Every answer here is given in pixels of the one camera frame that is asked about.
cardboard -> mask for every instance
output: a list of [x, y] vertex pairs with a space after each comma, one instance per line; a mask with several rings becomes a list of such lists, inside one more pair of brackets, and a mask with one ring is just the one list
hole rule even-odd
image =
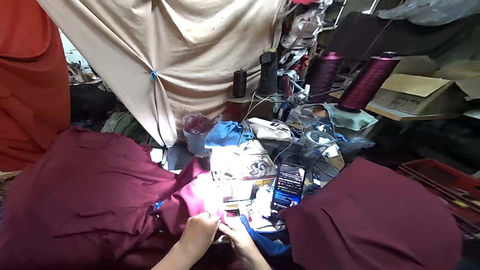
[[[462, 113], [467, 107], [466, 100], [480, 98], [480, 77], [461, 80], [434, 78], [431, 76], [438, 73], [432, 72], [432, 66], [428, 61], [422, 64], [418, 57], [414, 60], [418, 65], [414, 65], [410, 60], [410, 63], [404, 64], [401, 69], [394, 70], [409, 74], [392, 74], [373, 98], [373, 103], [414, 115], [432, 115]], [[460, 66], [468, 67], [470, 72], [467, 74], [470, 76], [474, 70], [472, 67], [476, 65], [474, 63], [455, 65], [457, 68]], [[451, 77], [458, 77], [460, 73], [461, 71], [457, 70], [456, 75]]]
[[435, 61], [426, 55], [404, 56], [392, 73], [432, 77], [437, 71]]
[[449, 80], [480, 77], [480, 61], [457, 60], [435, 72], [432, 77]]

smartphone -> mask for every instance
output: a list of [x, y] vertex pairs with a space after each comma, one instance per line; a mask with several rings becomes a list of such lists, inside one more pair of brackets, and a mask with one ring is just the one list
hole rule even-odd
[[305, 167], [280, 163], [273, 189], [272, 213], [300, 203], [305, 181]]

wrist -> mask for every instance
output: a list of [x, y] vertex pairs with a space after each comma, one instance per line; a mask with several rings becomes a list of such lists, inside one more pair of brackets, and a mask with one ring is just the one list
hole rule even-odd
[[180, 240], [173, 246], [173, 248], [183, 257], [193, 260], [193, 263], [200, 260], [204, 255], [204, 253], [200, 253], [200, 249], [197, 246], [192, 245], [191, 242], [189, 243]]
[[188, 268], [191, 268], [202, 256], [198, 255], [188, 244], [178, 241], [171, 249], [178, 258], [181, 258]]
[[242, 258], [243, 264], [248, 270], [270, 270], [270, 265], [265, 258], [257, 251], [256, 254], [251, 254]]

maroon garment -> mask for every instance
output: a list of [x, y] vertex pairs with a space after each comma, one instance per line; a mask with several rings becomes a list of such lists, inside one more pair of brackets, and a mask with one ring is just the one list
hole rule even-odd
[[[153, 163], [149, 150], [116, 133], [71, 128], [60, 134], [17, 176], [6, 198], [0, 268], [119, 269], [154, 232], [180, 228], [187, 215], [204, 211], [202, 198], [210, 195], [192, 189], [197, 180], [213, 181], [204, 162], [195, 158], [175, 175]], [[179, 190], [191, 192], [172, 196]], [[149, 215], [163, 200], [169, 209], [181, 202], [178, 215]], [[168, 251], [171, 239], [161, 239]]]
[[361, 158], [280, 215], [306, 270], [453, 270], [460, 260], [461, 232], [440, 199]]

black thread spool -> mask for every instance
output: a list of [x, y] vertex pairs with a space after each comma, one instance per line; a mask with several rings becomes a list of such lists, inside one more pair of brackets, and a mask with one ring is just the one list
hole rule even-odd
[[314, 70], [310, 74], [310, 98], [311, 103], [322, 103], [327, 98], [325, 95], [318, 95], [323, 92], [330, 91], [335, 81], [335, 77], [342, 66], [343, 58], [334, 51], [320, 58], [318, 64], [313, 67]]
[[260, 82], [257, 90], [260, 96], [273, 96], [277, 91], [276, 72], [278, 70], [278, 63], [276, 57], [276, 48], [266, 49], [264, 53], [260, 55]]
[[247, 72], [239, 69], [233, 73], [233, 97], [242, 98], [247, 93]]
[[373, 99], [400, 60], [392, 51], [386, 51], [380, 57], [371, 57], [340, 97], [336, 107], [344, 111], [360, 112]]

